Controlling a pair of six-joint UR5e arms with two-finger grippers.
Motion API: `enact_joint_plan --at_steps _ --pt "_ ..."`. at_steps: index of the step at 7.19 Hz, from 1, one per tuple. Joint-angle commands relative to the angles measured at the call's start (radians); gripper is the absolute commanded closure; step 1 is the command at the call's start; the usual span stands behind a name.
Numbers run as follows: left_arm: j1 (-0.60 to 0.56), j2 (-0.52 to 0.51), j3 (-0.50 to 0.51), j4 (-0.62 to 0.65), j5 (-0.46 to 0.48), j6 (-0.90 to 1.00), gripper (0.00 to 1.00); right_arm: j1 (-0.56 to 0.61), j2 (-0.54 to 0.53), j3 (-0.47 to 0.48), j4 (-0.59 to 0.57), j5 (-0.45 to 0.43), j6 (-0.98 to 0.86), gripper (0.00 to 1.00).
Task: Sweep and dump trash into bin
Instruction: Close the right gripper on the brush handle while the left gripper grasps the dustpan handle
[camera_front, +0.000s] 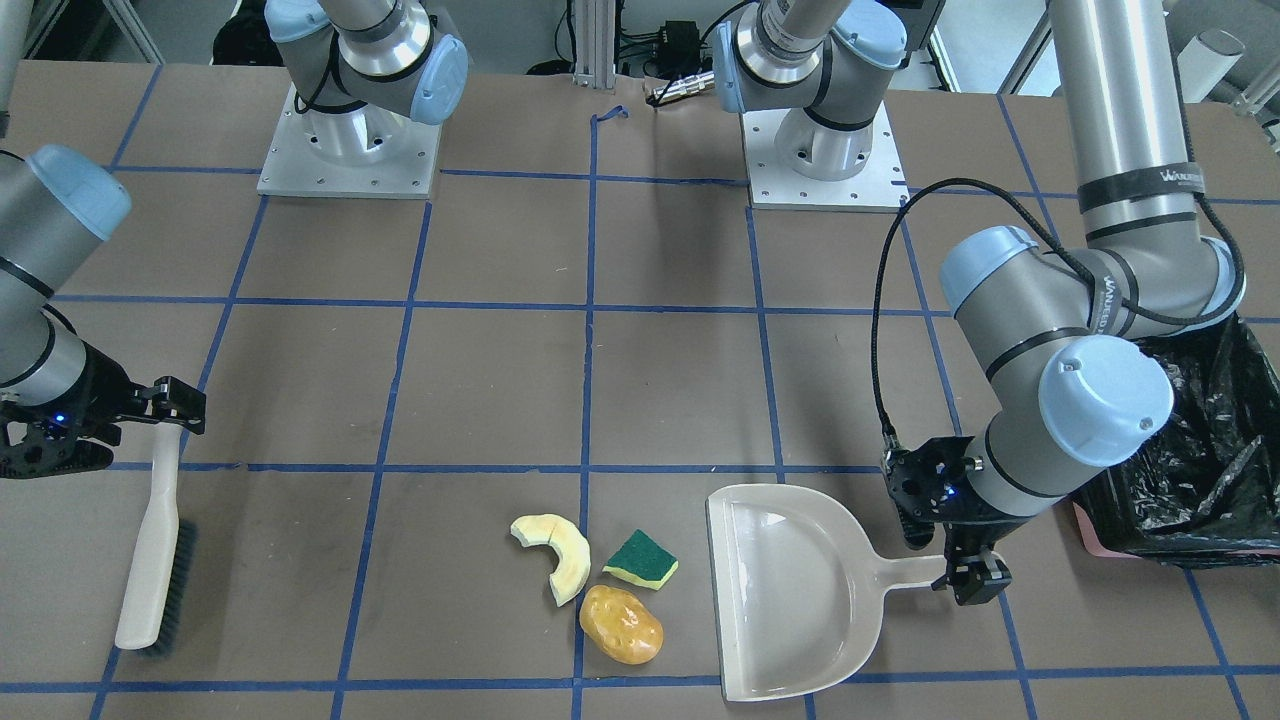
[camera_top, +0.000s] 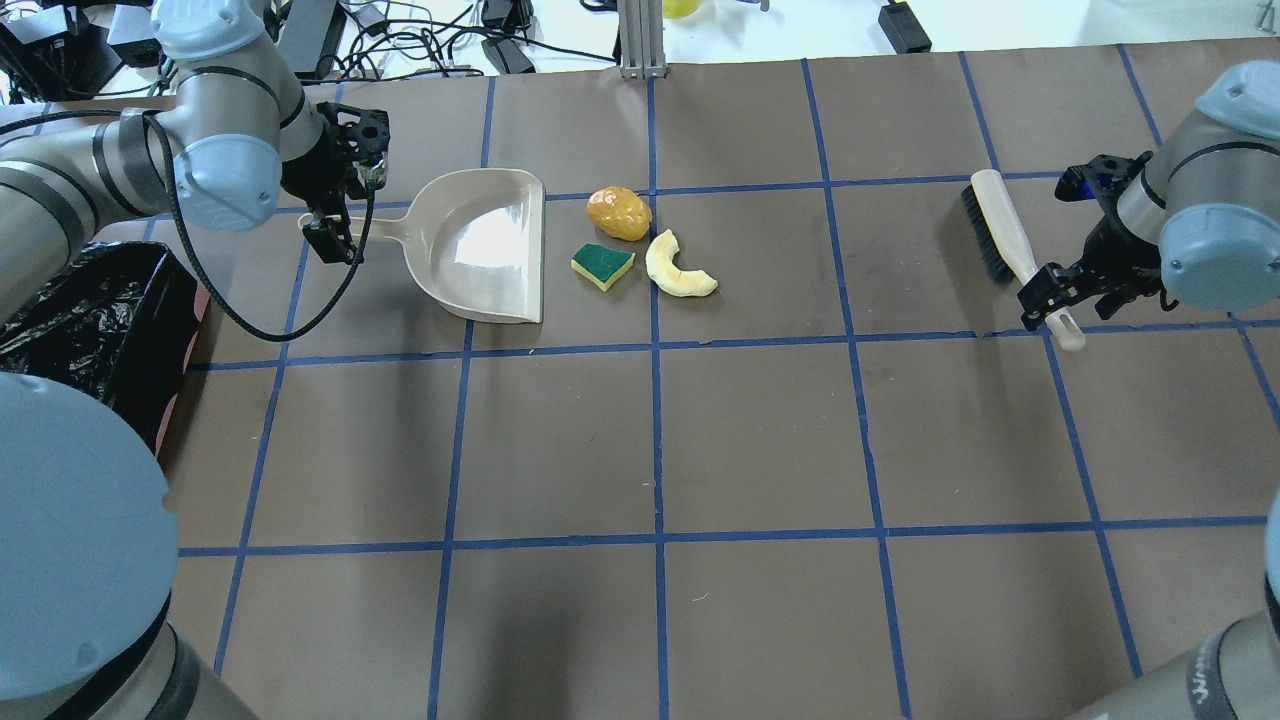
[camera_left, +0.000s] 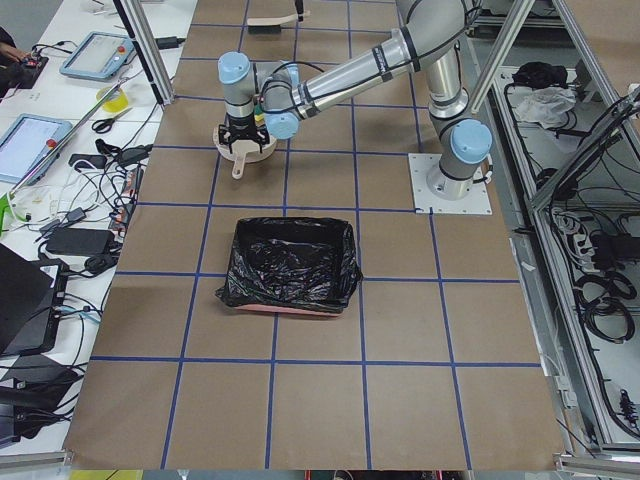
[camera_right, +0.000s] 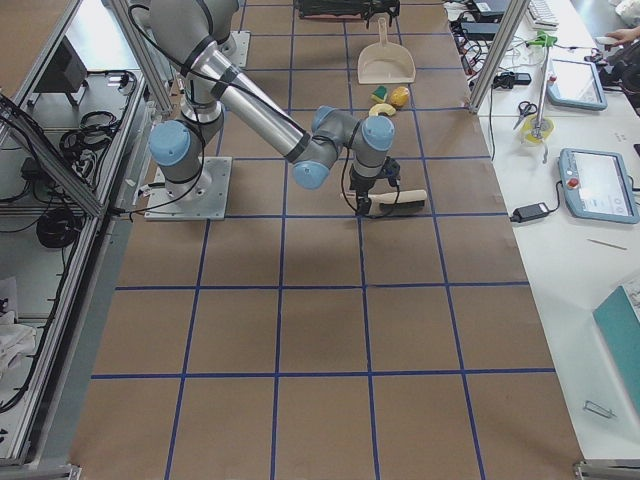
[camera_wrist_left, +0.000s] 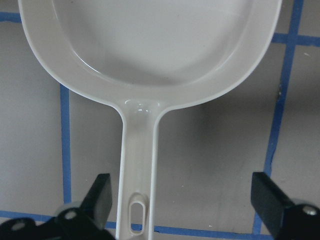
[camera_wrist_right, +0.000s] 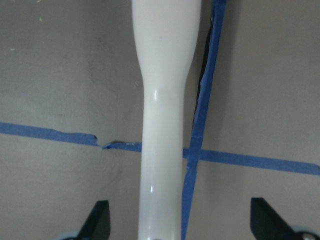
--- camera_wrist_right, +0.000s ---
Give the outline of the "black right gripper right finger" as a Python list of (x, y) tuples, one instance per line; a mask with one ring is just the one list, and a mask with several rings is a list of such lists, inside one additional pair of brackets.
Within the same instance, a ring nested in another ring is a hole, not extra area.
[(262, 197), (250, 201), (250, 230), (256, 240), (302, 240)]

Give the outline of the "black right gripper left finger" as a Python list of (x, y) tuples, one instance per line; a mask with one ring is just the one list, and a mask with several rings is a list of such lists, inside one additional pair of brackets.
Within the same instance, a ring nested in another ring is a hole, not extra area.
[(99, 200), (80, 229), (78, 240), (108, 240), (111, 234), (110, 207), (108, 200)]

